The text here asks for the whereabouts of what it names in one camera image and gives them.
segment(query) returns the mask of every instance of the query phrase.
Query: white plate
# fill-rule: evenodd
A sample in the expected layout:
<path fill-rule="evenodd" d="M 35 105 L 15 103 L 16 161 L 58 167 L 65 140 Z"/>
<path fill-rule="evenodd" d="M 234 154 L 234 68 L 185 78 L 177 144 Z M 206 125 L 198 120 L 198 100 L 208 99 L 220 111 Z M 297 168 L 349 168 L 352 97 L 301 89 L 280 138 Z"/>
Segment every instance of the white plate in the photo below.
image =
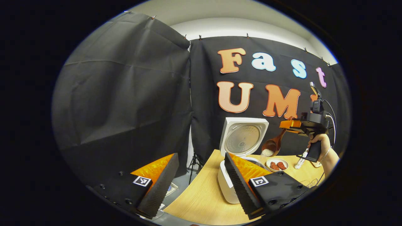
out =
<path fill-rule="evenodd" d="M 287 163 L 285 160 L 281 158 L 269 158 L 265 165 L 268 167 L 268 169 L 272 172 L 278 172 L 278 171 L 285 171 L 285 170 L 274 170 L 271 168 L 271 162 L 275 162 L 275 164 L 278 164 L 278 162 L 283 162 L 283 165 L 286 167 L 285 170 L 289 168 L 289 163 Z"/>

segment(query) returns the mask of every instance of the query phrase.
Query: hand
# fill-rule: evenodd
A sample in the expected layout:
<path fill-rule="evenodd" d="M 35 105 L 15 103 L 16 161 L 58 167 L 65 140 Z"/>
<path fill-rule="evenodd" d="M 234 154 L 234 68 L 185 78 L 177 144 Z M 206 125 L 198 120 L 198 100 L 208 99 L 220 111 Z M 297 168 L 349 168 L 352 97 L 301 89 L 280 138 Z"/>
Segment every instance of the hand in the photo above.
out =
<path fill-rule="evenodd" d="M 310 141 L 308 142 L 307 148 L 310 148 L 311 143 L 315 143 L 317 141 L 321 141 L 321 154 L 318 157 L 318 162 L 322 161 L 322 158 L 325 156 L 326 152 L 331 148 L 331 143 L 329 141 L 329 137 L 326 134 L 318 134 L 313 139 L 313 135 L 310 134 Z"/>

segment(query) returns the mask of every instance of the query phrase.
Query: ceiling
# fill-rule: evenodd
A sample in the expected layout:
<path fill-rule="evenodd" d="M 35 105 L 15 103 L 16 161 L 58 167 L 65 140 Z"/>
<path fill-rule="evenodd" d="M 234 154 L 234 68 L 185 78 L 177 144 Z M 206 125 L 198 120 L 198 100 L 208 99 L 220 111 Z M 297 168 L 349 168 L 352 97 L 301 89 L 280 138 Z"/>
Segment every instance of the ceiling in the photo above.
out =
<path fill-rule="evenodd" d="M 253 0 L 149 0 L 130 9 L 155 16 L 172 26 L 204 18 L 232 17 L 272 24 L 293 32 L 306 40 L 312 34 L 282 13 Z"/>

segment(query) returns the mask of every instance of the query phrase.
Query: table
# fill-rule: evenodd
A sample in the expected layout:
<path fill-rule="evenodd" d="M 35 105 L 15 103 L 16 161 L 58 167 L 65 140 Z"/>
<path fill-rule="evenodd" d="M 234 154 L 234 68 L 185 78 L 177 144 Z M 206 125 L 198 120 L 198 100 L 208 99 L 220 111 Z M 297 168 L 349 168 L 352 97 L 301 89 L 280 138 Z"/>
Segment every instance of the table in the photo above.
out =
<path fill-rule="evenodd" d="M 260 155 L 248 155 L 260 160 Z M 264 164 L 270 157 L 262 157 Z M 296 156 L 274 156 L 289 163 L 286 173 L 302 183 L 309 184 L 314 179 L 320 179 L 324 172 L 322 167 L 315 168 L 309 161 L 305 161 L 300 169 L 293 166 L 300 159 Z M 219 165 L 224 157 L 219 150 L 214 150 L 204 167 L 194 178 L 191 184 L 174 200 L 164 211 L 178 218 L 199 224 L 234 225 L 245 224 L 260 219 L 248 219 L 242 206 L 228 203 L 219 187 Z"/>

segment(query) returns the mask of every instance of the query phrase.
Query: wooden ladle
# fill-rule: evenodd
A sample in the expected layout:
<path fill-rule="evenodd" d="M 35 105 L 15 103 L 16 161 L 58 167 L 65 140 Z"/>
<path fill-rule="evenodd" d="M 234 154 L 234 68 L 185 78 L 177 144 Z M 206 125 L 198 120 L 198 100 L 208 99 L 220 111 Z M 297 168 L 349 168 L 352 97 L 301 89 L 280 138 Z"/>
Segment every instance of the wooden ladle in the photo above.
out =
<path fill-rule="evenodd" d="M 271 155 L 270 157 L 276 156 L 281 149 L 281 140 L 282 140 L 282 137 L 285 134 L 285 132 L 286 132 L 286 129 L 282 129 L 282 132 L 278 136 L 276 136 L 273 139 L 267 140 L 264 143 L 264 145 L 262 146 L 261 152 L 263 152 L 265 149 L 268 149 L 268 150 L 274 152 L 274 154 Z"/>

